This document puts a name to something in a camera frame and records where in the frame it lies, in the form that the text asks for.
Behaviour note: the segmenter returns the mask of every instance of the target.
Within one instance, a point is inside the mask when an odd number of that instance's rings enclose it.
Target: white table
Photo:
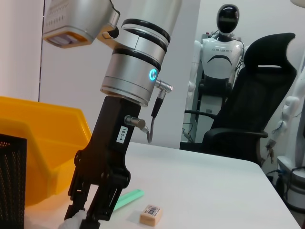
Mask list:
[[[300,229],[256,164],[130,143],[126,166],[132,178],[123,193],[142,189],[145,195],[115,211],[101,229],[151,228],[139,224],[148,204],[163,208],[157,229]],[[27,208],[26,229],[57,229],[69,204],[66,191]]]

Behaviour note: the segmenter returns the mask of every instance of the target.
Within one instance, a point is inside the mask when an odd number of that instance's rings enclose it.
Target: black office chair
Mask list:
[[[297,71],[287,59],[293,33],[255,41],[244,57],[245,67],[218,115],[185,111],[214,119],[202,143],[181,143],[180,149],[252,161],[261,165],[260,138],[269,119],[285,98]]]

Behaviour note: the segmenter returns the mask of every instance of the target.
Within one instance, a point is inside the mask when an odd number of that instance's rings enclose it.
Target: eraser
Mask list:
[[[154,227],[159,223],[162,214],[162,208],[154,205],[148,205],[140,215],[140,223]]]

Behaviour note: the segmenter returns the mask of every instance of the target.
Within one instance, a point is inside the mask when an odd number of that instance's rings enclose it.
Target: black mesh container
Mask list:
[[[0,135],[0,229],[24,228],[27,140]]]

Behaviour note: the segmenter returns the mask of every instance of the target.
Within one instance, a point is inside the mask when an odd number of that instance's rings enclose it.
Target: black robot face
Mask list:
[[[239,21],[239,9],[232,4],[223,5],[217,14],[217,27],[220,33],[230,34]]]

